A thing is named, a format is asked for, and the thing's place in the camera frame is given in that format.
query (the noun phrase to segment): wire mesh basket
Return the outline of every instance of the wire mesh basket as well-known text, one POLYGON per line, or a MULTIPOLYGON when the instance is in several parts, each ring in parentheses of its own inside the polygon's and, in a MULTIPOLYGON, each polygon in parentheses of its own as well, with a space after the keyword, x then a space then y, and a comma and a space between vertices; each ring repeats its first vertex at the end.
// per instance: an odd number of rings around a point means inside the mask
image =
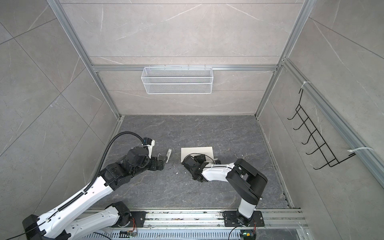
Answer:
POLYGON ((211 93, 210 67, 146 67, 141 79, 148 94, 211 93))

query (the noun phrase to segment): marble tile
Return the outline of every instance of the marble tile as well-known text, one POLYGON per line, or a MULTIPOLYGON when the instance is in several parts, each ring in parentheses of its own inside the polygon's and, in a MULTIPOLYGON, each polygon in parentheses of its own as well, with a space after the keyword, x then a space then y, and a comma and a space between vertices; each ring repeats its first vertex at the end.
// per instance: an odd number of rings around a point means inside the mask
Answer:
POLYGON ((269 100, 260 115, 260 123, 263 132, 267 136, 269 146, 273 151, 294 207, 303 210, 313 238, 341 240, 301 156, 269 100))
POLYGON ((0 8, 0 22, 13 37, 55 18, 46 0, 4 0, 0 8))
POLYGON ((60 0, 61 3, 148 3, 148 4, 162 4, 162 3, 303 3, 304 0, 60 0))
POLYGON ((384 2, 318 0, 311 18, 384 58, 384 2))
POLYGON ((211 94, 147 94, 110 91, 121 114, 254 115, 264 91, 213 91, 211 94))
POLYGON ((63 91, 63 96, 87 124, 91 123, 104 102, 104 96, 101 94, 88 70, 83 70, 79 74, 63 91))
POLYGON ((301 4, 64 4, 63 8, 90 56, 278 56, 301 4))
POLYGON ((213 91, 265 90, 271 71, 214 71, 213 91))
MULTIPOLYGON (((103 71, 100 76, 110 91, 145 91, 140 71, 103 71)), ((214 71, 213 91, 265 90, 271 71, 214 71)))
POLYGON ((102 71, 99 75, 110 91, 145 91, 142 71, 102 71))
POLYGON ((290 58, 384 159, 384 60, 311 19, 290 58))
POLYGON ((60 92, 85 68, 57 19, 18 36, 16 41, 60 92))
POLYGON ((22 232, 32 214, 87 129, 61 95, 0 157, 2 239, 22 232))
POLYGON ((93 64, 277 64, 280 56, 90 57, 93 64))
POLYGON ((116 117, 108 103, 104 101, 89 126, 102 142, 106 144, 115 124, 116 117))
POLYGON ((53 209, 88 184, 103 148, 104 143, 88 127, 34 214, 39 216, 53 209))
MULTIPOLYGON (((283 72, 280 77, 270 100, 287 128, 341 238, 380 239, 384 228, 381 221, 384 214, 381 207, 384 198, 382 187, 357 156, 332 168, 326 166, 320 170, 313 169, 326 163, 321 152, 307 155, 316 149, 315 142, 310 139, 307 145, 301 144, 308 139, 308 131, 292 130, 292 127, 298 127, 300 123, 295 121, 297 117, 292 121, 287 119, 294 115, 294 108, 300 98, 297 91, 300 84, 288 72, 283 72)), ((338 160, 345 159, 350 154, 347 152, 349 146, 306 93, 301 98, 301 105, 338 160)))
POLYGON ((0 45, 0 154, 60 94, 15 40, 0 45))
MULTIPOLYGON (((172 148, 162 171, 145 171, 93 208, 123 201, 130 208, 236 208, 240 196, 227 182, 198 182, 180 163, 180 148, 212 146, 222 163, 244 158, 268 178, 258 208, 287 208, 287 202, 254 116, 125 116, 120 131, 133 131, 156 141, 153 154, 172 148)), ((140 141, 121 136, 113 144, 106 164, 125 155, 140 141)))
POLYGON ((12 36, 5 29, 5 27, 3 27, 3 25, 1 25, 1 23, 0 23, 0 44, 5 42, 5 41, 8 41, 11 38, 12 38, 12 36))

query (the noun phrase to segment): gray tile wall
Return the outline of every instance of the gray tile wall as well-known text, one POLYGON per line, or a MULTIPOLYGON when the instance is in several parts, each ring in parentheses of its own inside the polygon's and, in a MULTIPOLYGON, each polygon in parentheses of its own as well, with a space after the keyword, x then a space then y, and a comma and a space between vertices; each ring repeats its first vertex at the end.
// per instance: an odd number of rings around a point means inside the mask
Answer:
POLYGON ((384 1, 319 0, 290 56, 384 159, 384 1))
POLYGON ((100 72, 121 114, 253 115, 270 71, 215 71, 211 94, 147 94, 141 72, 100 72))
POLYGON ((72 0, 63 8, 95 63, 276 64, 302 1, 72 0))
MULTIPOLYGON (((63 0, 94 64, 276 64, 300 0, 63 0)), ((215 72, 212 94, 148 95, 101 72, 121 114, 254 114, 271 72, 215 72)))
POLYGON ((90 178, 116 119, 84 68, 45 0, 2 2, 1 239, 90 178))
MULTIPOLYGON (((326 162, 302 121, 296 116, 300 85, 283 70, 260 122, 295 207, 303 209, 315 239, 380 239, 384 223, 384 190, 357 156, 334 167, 315 170, 326 162)), ((301 105, 339 160, 348 145, 304 93, 301 105)), ((314 126, 307 121, 308 127, 314 126)), ((329 152, 322 148, 329 158, 329 152)))
MULTIPOLYGON (((318 0, 290 55, 382 159, 383 7, 375 0, 318 0)), ((356 156, 314 169, 325 164, 321 153, 305 154, 316 149, 313 139, 303 145, 308 131, 293 130, 299 118, 287 119, 300 97, 295 81, 283 71, 260 118, 295 207, 303 209, 315 239, 381 239, 383 188, 356 156)), ((301 103, 335 156, 345 159, 342 137, 306 94, 301 103)))

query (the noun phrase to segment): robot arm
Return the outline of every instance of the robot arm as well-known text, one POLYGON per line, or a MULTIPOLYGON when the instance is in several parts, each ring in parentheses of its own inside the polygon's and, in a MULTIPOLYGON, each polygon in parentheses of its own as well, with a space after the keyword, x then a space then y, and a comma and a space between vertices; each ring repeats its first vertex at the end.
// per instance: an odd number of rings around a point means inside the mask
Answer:
POLYGON ((237 211, 238 221, 249 226, 253 212, 262 198, 262 193, 268 182, 267 178, 252 167, 244 159, 237 159, 231 164, 216 164, 205 160, 205 155, 187 156, 182 165, 192 174, 192 178, 199 182, 224 181, 229 182, 242 200, 237 211))
MULTIPOLYGON (((27 239, 75 240, 104 227, 115 224, 127 225, 131 213, 123 202, 111 204, 105 210, 86 218, 77 220, 76 218, 98 200, 128 183, 132 177, 145 170, 156 171, 164 168, 165 159, 151 156, 155 141, 149 138, 141 140, 144 146, 130 149, 127 155, 106 166, 94 177, 93 183, 82 188, 65 202, 40 216, 30 215, 24 219, 23 226, 27 239)), ((112 142, 104 152, 104 158, 112 142)))

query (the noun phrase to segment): cable tie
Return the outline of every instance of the cable tie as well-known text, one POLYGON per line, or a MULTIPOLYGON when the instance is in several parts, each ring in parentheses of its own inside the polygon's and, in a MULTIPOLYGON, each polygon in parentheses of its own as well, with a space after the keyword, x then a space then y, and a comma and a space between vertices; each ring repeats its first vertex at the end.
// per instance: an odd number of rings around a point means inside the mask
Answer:
POLYGON ((304 84, 306 84, 306 83, 310 83, 310 82, 305 82, 305 81, 304 81, 304 82, 303 82, 303 85, 301 86, 301 88, 303 88, 303 87, 304 87, 304 84))
POLYGON ((347 151, 348 151, 348 152, 354 152, 354 151, 357 151, 357 150, 360 150, 360 149, 369 149, 369 150, 373 150, 373 148, 370 148, 370 147, 358 147, 358 148, 350 149, 350 150, 347 150, 347 151))

